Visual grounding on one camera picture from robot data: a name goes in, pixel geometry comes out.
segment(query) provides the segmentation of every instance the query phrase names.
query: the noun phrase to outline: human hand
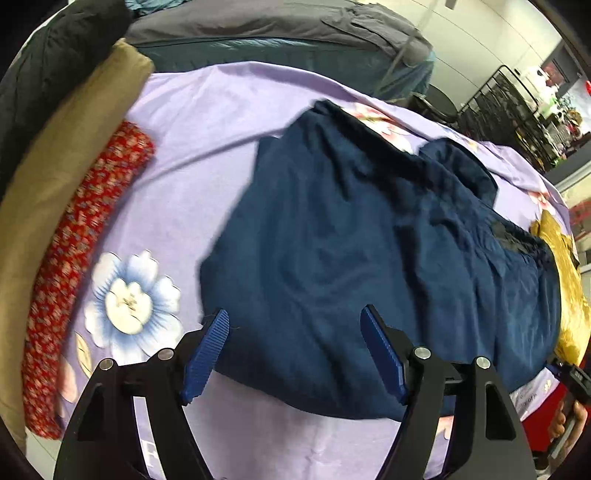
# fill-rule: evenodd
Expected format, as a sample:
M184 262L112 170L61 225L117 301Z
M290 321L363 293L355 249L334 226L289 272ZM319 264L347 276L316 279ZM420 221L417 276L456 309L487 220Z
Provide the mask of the human hand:
M562 412L563 408L564 400L558 404L558 408L554 413L554 418L552 419L552 422L550 422L550 426L548 427L548 434L550 435L550 439L558 438L564 433L564 424L566 423L566 416ZM576 401L573 404L573 411L576 420L573 431L571 432L569 439L564 444L564 450L566 455L569 454L574 444L577 443L577 440L583 433L585 423L587 422L587 410L579 402Z

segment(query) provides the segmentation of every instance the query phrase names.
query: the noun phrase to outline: metal screw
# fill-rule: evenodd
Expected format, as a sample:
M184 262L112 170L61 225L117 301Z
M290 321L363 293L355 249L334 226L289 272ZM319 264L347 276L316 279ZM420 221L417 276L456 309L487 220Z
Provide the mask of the metal screw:
M491 361L488 358L484 357L484 356L479 356L476 359L476 364L480 368L482 368L484 370L486 370L487 368L490 368L491 367Z
M418 346L415 348L414 354L421 360L426 360L431 356L431 351L423 346Z
M174 351L170 348L164 348L158 352L158 358L161 360L170 360L174 355Z
M113 366L113 359L112 358L103 358L99 363L99 368L101 370L108 370Z

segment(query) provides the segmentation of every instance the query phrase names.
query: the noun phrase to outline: metal shelf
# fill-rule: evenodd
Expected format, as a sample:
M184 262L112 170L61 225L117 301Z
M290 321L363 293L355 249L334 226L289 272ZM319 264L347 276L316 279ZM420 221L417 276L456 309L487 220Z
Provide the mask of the metal shelf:
M540 172L553 168L544 127L535 118L539 105L506 65L468 100L458 116L459 131L474 140L488 140L517 150Z

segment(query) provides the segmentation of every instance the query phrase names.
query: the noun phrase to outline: dark blue garment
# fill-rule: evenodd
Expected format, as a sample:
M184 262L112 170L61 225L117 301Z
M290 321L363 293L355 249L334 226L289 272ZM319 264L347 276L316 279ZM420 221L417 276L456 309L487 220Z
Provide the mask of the dark blue garment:
M524 385L557 340L558 272L542 240L492 210L496 190L451 140L409 155L316 103L261 142L202 264L204 310L230 315L217 371L312 413L401 420L359 330L373 303L415 345L484 355L509 391Z

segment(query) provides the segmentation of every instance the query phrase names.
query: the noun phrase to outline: white flower pattern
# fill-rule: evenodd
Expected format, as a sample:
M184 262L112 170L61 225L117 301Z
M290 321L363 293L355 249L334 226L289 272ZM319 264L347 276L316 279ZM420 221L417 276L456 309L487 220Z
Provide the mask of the white flower pattern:
M92 272L94 298L85 325L95 345L111 349L119 365L143 362L161 348L175 348L183 336L180 290L158 277L158 262L144 250L127 263L103 253Z

